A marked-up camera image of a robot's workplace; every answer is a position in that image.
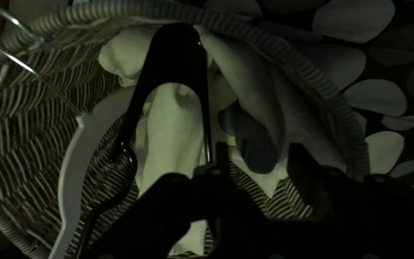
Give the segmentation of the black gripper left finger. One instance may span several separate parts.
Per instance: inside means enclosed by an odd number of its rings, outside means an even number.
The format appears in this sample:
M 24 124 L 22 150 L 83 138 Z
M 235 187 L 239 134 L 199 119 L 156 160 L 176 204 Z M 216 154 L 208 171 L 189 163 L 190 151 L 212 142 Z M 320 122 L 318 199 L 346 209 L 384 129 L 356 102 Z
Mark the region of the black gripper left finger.
M 80 259 L 169 259 L 196 222 L 208 222 L 208 259 L 265 259 L 265 216 L 229 174 L 163 175 Z

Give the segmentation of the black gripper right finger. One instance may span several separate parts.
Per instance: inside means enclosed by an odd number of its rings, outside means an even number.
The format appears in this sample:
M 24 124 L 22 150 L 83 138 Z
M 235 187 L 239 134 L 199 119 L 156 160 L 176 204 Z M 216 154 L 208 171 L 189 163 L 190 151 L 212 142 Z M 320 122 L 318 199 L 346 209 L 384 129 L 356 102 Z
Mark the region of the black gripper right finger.
M 400 180 L 370 174 L 363 180 L 320 164 L 292 142 L 288 173 L 314 214 L 331 222 L 351 255 L 414 259 L 414 190 Z

